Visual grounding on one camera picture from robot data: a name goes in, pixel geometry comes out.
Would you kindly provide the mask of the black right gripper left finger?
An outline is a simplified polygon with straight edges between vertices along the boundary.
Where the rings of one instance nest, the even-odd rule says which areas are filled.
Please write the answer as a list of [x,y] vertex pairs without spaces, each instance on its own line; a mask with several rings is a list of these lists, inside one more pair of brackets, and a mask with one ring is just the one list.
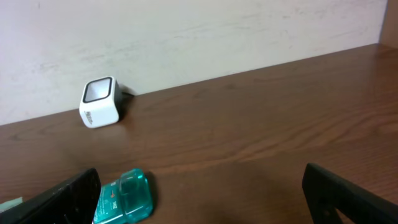
[[2,212],[1,223],[91,224],[100,192],[99,175],[96,169],[90,168]]

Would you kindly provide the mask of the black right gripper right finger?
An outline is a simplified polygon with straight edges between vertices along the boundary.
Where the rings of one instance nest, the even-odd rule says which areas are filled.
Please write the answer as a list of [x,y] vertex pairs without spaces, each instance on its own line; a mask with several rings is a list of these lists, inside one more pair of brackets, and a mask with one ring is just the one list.
[[302,189],[314,223],[341,223],[337,211],[353,223],[397,223],[397,205],[308,163]]

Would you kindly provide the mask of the mint green small packet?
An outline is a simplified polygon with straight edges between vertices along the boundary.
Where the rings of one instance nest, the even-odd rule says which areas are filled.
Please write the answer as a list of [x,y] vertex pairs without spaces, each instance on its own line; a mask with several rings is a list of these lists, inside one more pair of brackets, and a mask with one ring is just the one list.
[[13,200],[9,200],[7,202],[3,202],[0,204],[0,213],[5,212],[6,210],[9,210],[13,207],[16,207],[17,205],[21,204],[23,202],[23,197],[18,197]]

